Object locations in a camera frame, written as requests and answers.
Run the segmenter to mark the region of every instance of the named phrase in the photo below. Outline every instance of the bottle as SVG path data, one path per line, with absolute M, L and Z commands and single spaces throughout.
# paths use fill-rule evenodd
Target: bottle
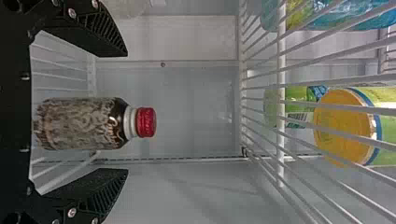
M 285 99 L 287 101 L 306 101 L 316 103 L 328 91 L 326 86 L 308 86 L 308 87 L 289 87 L 285 89 Z M 264 112 L 270 117 L 264 117 L 264 122 L 276 127 L 276 119 L 271 116 L 276 115 L 276 103 L 274 100 L 277 96 L 277 90 L 266 90 L 264 92 Z M 285 117 L 288 119 L 297 119 L 300 121 L 311 122 L 314 117 L 314 107 L 303 105 L 285 106 Z M 305 129 L 305 126 L 286 121 L 286 128 Z
M 334 105 L 396 108 L 395 87 L 361 86 L 330 89 L 320 102 Z M 396 144 L 396 118 L 393 116 L 317 107 L 313 123 L 337 131 Z M 314 136 L 320 149 L 348 161 L 365 166 L 393 166 L 396 164 L 396 152 L 394 151 L 358 143 L 355 140 L 319 130 L 314 130 Z M 344 167 L 338 161 L 327 159 L 337 166 Z
M 277 7 L 276 0 L 270 1 L 267 5 L 267 0 L 262 0 L 265 6 L 264 13 L 261 17 L 262 27 L 265 30 L 275 31 L 277 29 L 277 15 L 266 18 L 273 8 Z M 333 0 L 310 0 L 309 4 L 305 4 L 298 12 L 294 13 L 286 20 L 286 29 L 293 29 L 301 23 L 310 19 L 314 14 L 327 7 Z M 287 13 L 290 13 L 297 6 L 302 4 L 304 0 L 288 0 Z M 346 0 L 337 7 L 331 9 L 328 13 L 320 16 L 316 20 L 307 24 L 304 30 L 325 31 L 329 30 L 338 24 L 345 21 L 355 19 L 376 7 L 381 7 L 387 4 L 389 0 Z M 349 31 L 365 31 L 372 29 L 382 29 L 396 23 L 396 9 L 390 10 L 368 21 L 352 27 Z
M 152 137 L 156 113 L 121 98 L 51 98 L 35 112 L 34 132 L 46 150 L 111 150 L 136 137 Z

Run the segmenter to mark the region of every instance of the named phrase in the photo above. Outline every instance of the metal wire rack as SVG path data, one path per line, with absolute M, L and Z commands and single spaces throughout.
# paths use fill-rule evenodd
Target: metal wire rack
M 334 0 L 331 3 L 310 16 L 306 21 L 297 25 L 295 28 L 286 30 L 287 19 L 309 4 L 311 1 L 302 1 L 294 10 L 287 13 L 287 1 L 279 0 L 277 7 L 271 13 L 265 14 L 266 7 L 271 1 L 266 1 L 260 7 L 260 11 L 254 2 L 249 0 L 241 0 L 239 2 L 239 68 L 240 68 L 240 97 L 241 97 L 241 116 L 240 116 L 240 136 L 241 145 L 246 148 L 246 154 L 250 161 L 263 170 L 263 174 L 267 180 L 277 189 L 282 197 L 295 210 L 296 214 L 305 223 L 336 223 L 334 218 L 329 216 L 326 209 L 322 208 L 321 203 L 313 203 L 312 198 L 306 198 L 305 193 L 301 193 L 302 187 L 296 187 L 291 179 L 297 180 L 303 185 L 303 188 L 309 189 L 320 200 L 329 205 L 339 216 L 344 217 L 344 221 L 350 223 L 371 223 L 372 220 L 364 220 L 354 215 L 349 206 L 339 203 L 332 198 L 334 194 L 326 193 L 326 189 L 316 187 L 316 183 L 310 177 L 300 173 L 295 169 L 292 163 L 284 162 L 285 155 L 291 156 L 296 162 L 306 167 L 311 173 L 319 175 L 328 181 L 329 185 L 336 186 L 344 193 L 352 196 L 360 203 L 364 204 L 361 209 L 367 210 L 369 213 L 379 214 L 382 218 L 381 223 L 390 221 L 396 223 L 395 210 L 392 206 L 381 205 L 375 201 L 378 198 L 375 192 L 362 190 L 359 186 L 351 186 L 344 179 L 339 178 L 336 173 L 323 169 L 322 165 L 317 162 L 311 162 L 299 157 L 288 144 L 293 143 L 298 147 L 306 147 L 333 160 L 343 163 L 346 169 L 353 169 L 354 172 L 360 172 L 371 178 L 384 183 L 390 187 L 396 188 L 396 180 L 393 177 L 384 175 L 376 169 L 362 166 L 355 162 L 345 160 L 328 151 L 321 150 L 312 141 L 307 139 L 306 135 L 296 135 L 285 130 L 285 122 L 293 122 L 304 126 L 305 128 L 342 136 L 368 146 L 378 147 L 390 151 L 396 151 L 396 145 L 390 142 L 374 140 L 372 138 L 341 132 L 335 129 L 318 126 L 310 122 L 300 121 L 297 119 L 287 118 L 285 113 L 285 105 L 304 105 L 310 107 L 327 108 L 331 110 L 358 111 L 367 114 L 376 114 L 384 116 L 395 116 L 395 109 L 373 106 L 356 106 L 356 105 L 327 105 L 322 103 L 310 103 L 302 101 L 290 101 L 285 98 L 285 88 L 309 85 L 326 85 L 337 87 L 339 85 L 352 85 L 358 83 L 378 82 L 378 81 L 394 81 L 394 75 L 391 72 L 395 69 L 392 67 L 391 53 L 395 50 L 391 48 L 391 44 L 396 42 L 395 32 L 392 27 L 379 31 L 378 39 L 372 42 L 366 42 L 362 45 L 356 45 L 349 49 L 337 49 L 333 52 L 324 52 L 320 55 L 305 55 L 303 60 L 292 60 L 289 56 L 292 53 L 305 50 L 313 45 L 325 45 L 325 41 L 329 38 L 335 38 L 337 35 L 348 35 L 343 31 L 361 23 L 368 21 L 378 15 L 388 12 L 396 8 L 394 1 L 389 1 L 382 7 L 359 16 L 356 19 L 345 21 L 335 27 L 324 31 L 314 32 L 313 35 L 294 45 L 287 43 L 288 40 L 295 40 L 297 33 L 301 32 L 307 24 L 328 13 L 333 8 L 339 6 L 344 1 Z M 262 29 L 261 21 L 266 22 L 274 15 L 277 15 L 277 22 L 272 25 L 270 30 Z M 366 52 L 368 50 L 377 50 L 378 68 L 377 72 L 372 74 L 351 74 L 340 77 L 315 77 L 303 76 L 296 73 L 296 69 L 309 68 L 318 63 L 326 63 L 337 59 L 345 59 L 349 55 Z M 273 104 L 276 107 L 276 115 L 266 113 L 262 109 L 264 91 L 276 91 L 277 97 L 273 101 L 266 104 Z M 264 122 L 264 119 L 276 119 L 276 128 Z M 262 153 L 268 155 L 271 160 L 264 160 Z

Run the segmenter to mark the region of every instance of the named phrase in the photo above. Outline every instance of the yellow jar lid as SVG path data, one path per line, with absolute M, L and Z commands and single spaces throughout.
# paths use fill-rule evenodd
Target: yellow jar lid
M 320 102 L 333 105 L 364 105 L 364 101 L 349 90 L 330 90 Z M 335 110 L 317 107 L 314 112 L 314 124 L 337 131 L 372 137 L 375 133 L 373 115 L 356 111 Z M 339 135 L 314 130 L 315 141 L 320 149 L 359 164 L 366 163 L 374 148 Z M 340 162 L 327 158 L 331 163 L 341 166 Z

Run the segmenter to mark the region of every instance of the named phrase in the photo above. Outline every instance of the screw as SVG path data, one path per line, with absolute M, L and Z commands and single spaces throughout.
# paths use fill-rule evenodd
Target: screw
M 30 187 L 27 187 L 27 190 L 26 190 L 26 195 L 27 196 L 30 196 L 31 194 L 32 194 L 32 188 L 30 188 Z
M 98 9 L 98 8 L 99 8 L 99 3 L 98 3 L 98 1 L 97 1 L 97 0 L 92 0 L 92 6 L 93 6 L 94 8 L 96 8 L 96 9 Z
M 69 8 L 69 9 L 67 10 L 67 12 L 69 13 L 69 17 L 70 17 L 71 19 L 73 19 L 73 20 L 76 19 L 77 13 L 76 13 L 76 11 L 75 11 L 73 8 Z
M 68 217 L 74 217 L 77 213 L 77 209 L 76 208 L 70 208 L 69 212 L 67 212 L 67 216 Z
M 22 75 L 21 75 L 21 80 L 22 81 L 29 81 L 30 80 L 30 73 L 23 73 Z
M 92 220 L 91 224 L 98 224 L 99 223 L 99 219 L 96 217 Z
M 55 7 L 58 7 L 60 4 L 59 4 L 59 0 L 52 0 L 52 4 L 55 6 Z

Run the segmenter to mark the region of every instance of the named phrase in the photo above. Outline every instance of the red bottle cap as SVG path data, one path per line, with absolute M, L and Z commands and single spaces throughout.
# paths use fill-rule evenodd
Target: red bottle cap
M 136 111 L 136 133 L 139 137 L 152 137 L 157 131 L 157 115 L 153 108 L 138 108 Z

